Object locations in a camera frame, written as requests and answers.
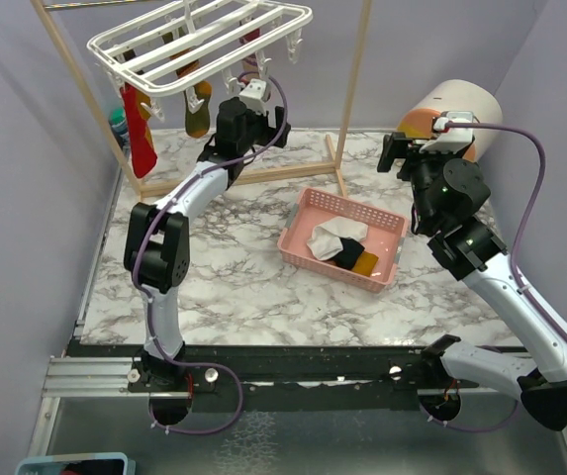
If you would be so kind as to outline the white sock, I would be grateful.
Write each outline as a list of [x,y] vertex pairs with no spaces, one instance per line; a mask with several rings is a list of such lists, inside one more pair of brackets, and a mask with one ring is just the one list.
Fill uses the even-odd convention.
[[319,261],[329,260],[343,250],[343,238],[362,242],[368,234],[368,226],[345,217],[335,217],[316,225],[307,240],[307,247]]

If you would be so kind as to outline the black sock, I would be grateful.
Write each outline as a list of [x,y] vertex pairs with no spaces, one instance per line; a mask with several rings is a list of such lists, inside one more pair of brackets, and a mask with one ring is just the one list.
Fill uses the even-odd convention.
[[342,250],[335,254],[331,260],[339,268],[351,270],[358,256],[365,251],[365,247],[357,240],[348,237],[340,239]]

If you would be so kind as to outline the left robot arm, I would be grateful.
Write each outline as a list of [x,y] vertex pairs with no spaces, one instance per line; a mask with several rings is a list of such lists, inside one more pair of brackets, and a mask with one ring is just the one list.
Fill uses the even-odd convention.
[[286,145],[291,126],[285,103],[274,108],[274,119],[271,125],[267,113],[257,113],[238,97],[222,102],[215,133],[193,171],[164,197],[131,210],[124,266],[145,305],[140,372],[163,390],[178,388],[185,376],[177,296],[190,266],[191,222],[262,153]]

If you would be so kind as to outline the mustard striped-cuff sock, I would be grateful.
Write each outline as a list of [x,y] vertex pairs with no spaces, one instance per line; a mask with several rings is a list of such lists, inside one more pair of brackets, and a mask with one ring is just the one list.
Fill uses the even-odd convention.
[[370,277],[378,263],[379,257],[373,253],[363,251],[357,258],[355,264],[351,268],[353,273]]

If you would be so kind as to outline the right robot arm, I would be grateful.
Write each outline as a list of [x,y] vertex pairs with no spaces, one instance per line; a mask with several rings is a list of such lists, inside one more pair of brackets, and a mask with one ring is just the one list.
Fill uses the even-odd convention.
[[426,236],[434,259],[479,295],[522,342],[529,356],[517,358],[444,335],[422,352],[428,385],[468,381],[522,404],[542,426],[567,427],[567,324],[538,295],[516,282],[503,241],[477,213],[490,197],[479,165],[464,159],[468,144],[434,150],[427,141],[393,133],[383,139],[377,170],[402,160],[398,178],[413,191],[412,231]]

